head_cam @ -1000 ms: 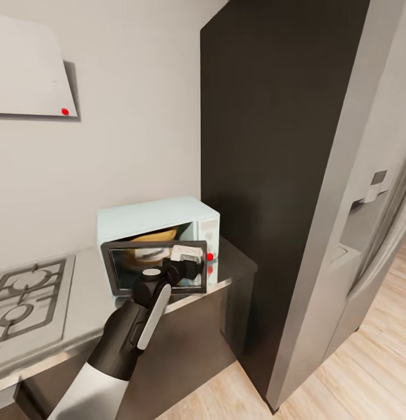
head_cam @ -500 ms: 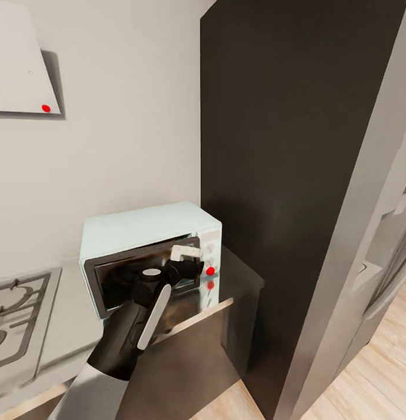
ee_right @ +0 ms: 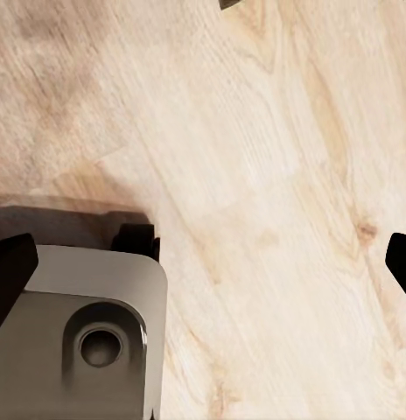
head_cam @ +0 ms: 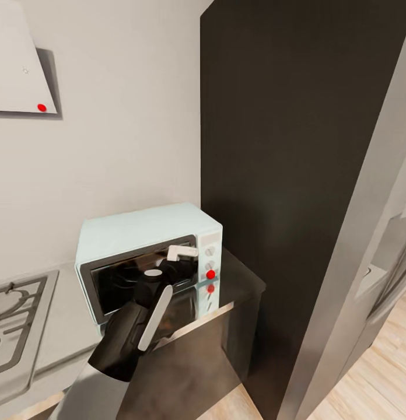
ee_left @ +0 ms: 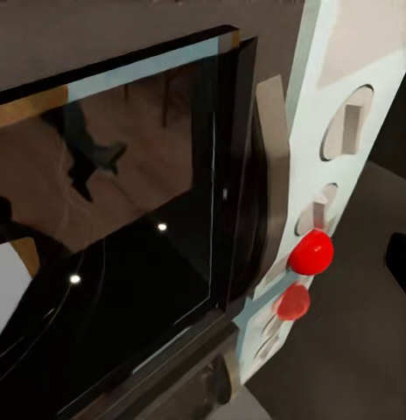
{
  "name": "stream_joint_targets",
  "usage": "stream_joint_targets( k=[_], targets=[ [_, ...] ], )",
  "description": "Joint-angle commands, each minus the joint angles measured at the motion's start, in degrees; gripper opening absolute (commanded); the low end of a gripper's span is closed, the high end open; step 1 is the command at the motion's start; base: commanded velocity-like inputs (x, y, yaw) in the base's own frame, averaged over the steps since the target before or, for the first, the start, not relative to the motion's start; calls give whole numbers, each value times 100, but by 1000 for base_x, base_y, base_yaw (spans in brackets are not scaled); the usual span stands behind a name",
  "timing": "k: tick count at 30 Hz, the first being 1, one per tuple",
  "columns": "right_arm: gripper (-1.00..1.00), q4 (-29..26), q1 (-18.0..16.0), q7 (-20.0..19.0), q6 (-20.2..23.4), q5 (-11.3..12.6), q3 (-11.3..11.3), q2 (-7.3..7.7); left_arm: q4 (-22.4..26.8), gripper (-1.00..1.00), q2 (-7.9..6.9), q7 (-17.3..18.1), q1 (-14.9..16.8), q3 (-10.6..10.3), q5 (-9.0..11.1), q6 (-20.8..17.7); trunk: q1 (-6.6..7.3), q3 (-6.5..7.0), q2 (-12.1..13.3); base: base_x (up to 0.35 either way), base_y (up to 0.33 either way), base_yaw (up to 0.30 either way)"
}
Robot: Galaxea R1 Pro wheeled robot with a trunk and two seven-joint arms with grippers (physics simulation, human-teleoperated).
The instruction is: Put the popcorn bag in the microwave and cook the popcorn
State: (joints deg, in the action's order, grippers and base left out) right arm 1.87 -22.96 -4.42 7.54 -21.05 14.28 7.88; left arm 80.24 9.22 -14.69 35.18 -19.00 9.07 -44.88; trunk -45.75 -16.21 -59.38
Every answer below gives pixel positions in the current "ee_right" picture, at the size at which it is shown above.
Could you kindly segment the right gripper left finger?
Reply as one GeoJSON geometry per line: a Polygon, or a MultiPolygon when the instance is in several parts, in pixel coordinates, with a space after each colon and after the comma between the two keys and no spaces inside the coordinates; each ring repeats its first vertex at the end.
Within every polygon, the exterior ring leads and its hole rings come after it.
{"type": "Polygon", "coordinates": [[[0,240],[0,327],[38,266],[30,233],[0,240]]]}

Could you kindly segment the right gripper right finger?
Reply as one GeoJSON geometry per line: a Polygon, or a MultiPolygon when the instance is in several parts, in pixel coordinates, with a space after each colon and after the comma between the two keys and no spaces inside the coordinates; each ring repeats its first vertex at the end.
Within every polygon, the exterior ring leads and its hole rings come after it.
{"type": "Polygon", "coordinates": [[[388,243],[385,263],[406,292],[406,234],[393,233],[388,243]]]}

